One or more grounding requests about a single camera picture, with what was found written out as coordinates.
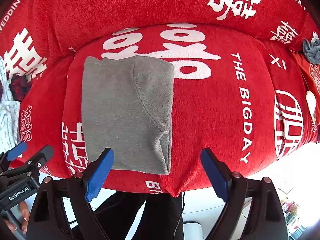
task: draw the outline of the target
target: silver bolt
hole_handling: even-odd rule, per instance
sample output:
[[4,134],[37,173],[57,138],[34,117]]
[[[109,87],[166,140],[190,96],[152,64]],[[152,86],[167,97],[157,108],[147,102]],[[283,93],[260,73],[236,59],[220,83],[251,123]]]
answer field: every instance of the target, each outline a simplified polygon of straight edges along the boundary
[[48,182],[50,182],[51,181],[51,177],[45,177],[44,179],[43,179],[43,182],[44,183],[48,183]]
[[237,171],[233,172],[232,176],[234,176],[237,179],[241,178],[241,174],[239,172],[237,172]]
[[265,183],[271,183],[271,179],[268,177],[264,177],[263,180]]
[[78,172],[76,172],[76,173],[74,174],[74,176],[75,176],[76,179],[81,178],[82,175],[83,175],[83,173],[82,173],[81,171],[78,171]]

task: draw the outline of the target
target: finger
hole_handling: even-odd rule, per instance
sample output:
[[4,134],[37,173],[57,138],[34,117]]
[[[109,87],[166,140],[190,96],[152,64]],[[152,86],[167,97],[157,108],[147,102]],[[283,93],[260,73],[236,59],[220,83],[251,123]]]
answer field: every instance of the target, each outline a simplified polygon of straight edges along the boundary
[[13,223],[11,223],[9,220],[4,219],[4,222],[7,224],[11,232],[17,231],[17,227]]
[[28,208],[27,203],[25,201],[20,202],[19,208],[20,208],[20,212],[21,212],[24,220],[27,221],[30,216],[30,212],[29,212],[29,208]]
[[27,221],[23,221],[23,222],[22,222],[21,230],[22,230],[22,232],[23,232],[24,234],[26,234],[26,233],[27,233],[28,222],[29,222],[28,220],[27,220]]

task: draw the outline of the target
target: person's leg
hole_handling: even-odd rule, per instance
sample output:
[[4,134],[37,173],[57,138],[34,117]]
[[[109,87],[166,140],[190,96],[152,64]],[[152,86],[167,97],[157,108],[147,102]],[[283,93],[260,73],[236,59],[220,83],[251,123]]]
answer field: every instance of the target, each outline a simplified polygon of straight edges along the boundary
[[[147,194],[117,191],[94,212],[100,225],[111,240],[124,240],[147,198]],[[82,239],[78,227],[73,228],[76,239]]]
[[140,224],[132,240],[184,240],[182,218],[182,193],[174,198],[170,194],[149,194]]

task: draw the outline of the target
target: blue rubber tip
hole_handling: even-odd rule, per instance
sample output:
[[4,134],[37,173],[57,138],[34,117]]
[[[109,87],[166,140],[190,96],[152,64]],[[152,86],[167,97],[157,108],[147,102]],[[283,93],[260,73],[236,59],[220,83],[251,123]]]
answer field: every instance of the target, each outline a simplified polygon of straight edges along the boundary
[[228,184],[206,150],[201,152],[201,164],[218,198],[222,198],[224,202],[227,202],[229,200]]
[[12,148],[7,155],[7,160],[9,162],[15,160],[19,155],[21,155],[27,149],[27,144],[25,142],[19,143],[16,147]]
[[99,195],[114,161],[115,154],[113,150],[110,149],[88,181],[87,194],[85,195],[85,198],[89,203]]

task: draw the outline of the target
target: folded gray garment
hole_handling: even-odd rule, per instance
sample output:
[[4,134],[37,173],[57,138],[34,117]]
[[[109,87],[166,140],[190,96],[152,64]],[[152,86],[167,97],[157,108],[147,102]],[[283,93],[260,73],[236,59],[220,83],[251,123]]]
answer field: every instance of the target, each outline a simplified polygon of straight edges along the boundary
[[302,48],[304,55],[311,64],[320,64],[319,39],[316,39],[315,42],[309,42],[307,39],[304,39]]
[[89,161],[109,147],[112,169],[169,174],[173,78],[173,65],[153,57],[88,57],[82,123]]

